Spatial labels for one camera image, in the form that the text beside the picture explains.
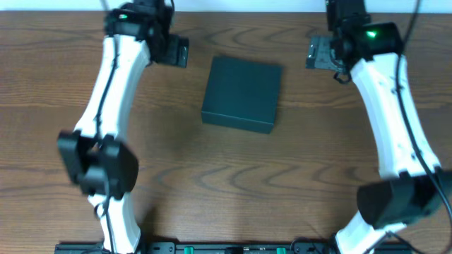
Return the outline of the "black box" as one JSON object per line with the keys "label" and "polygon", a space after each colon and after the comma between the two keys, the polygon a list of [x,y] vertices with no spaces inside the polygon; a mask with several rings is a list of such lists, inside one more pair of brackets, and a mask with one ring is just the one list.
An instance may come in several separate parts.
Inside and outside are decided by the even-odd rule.
{"label": "black box", "polygon": [[203,123],[269,134],[275,125],[283,67],[213,58],[201,108]]}

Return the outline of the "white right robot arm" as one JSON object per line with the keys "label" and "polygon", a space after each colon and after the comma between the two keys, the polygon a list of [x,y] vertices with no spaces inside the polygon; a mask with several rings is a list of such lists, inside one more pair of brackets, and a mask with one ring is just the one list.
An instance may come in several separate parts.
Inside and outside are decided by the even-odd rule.
{"label": "white right robot arm", "polygon": [[373,253],[441,205],[451,209],[451,173],[441,168],[415,108],[404,56],[406,40],[395,23],[335,22],[332,37],[313,44],[327,53],[362,97],[379,158],[379,182],[357,190],[357,214],[334,236],[336,253]]}

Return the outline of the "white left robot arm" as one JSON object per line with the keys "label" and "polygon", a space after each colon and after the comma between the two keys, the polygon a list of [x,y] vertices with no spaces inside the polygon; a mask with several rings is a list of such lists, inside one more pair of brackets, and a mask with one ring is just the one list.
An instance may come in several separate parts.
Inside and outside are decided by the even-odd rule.
{"label": "white left robot arm", "polygon": [[129,114],[145,68],[184,68],[189,41],[170,33],[174,5],[132,1],[105,16],[102,62],[93,92],[74,129],[60,132],[59,154],[72,184],[93,206],[104,239],[60,243],[56,253],[141,253],[131,192],[138,159],[127,146]]}

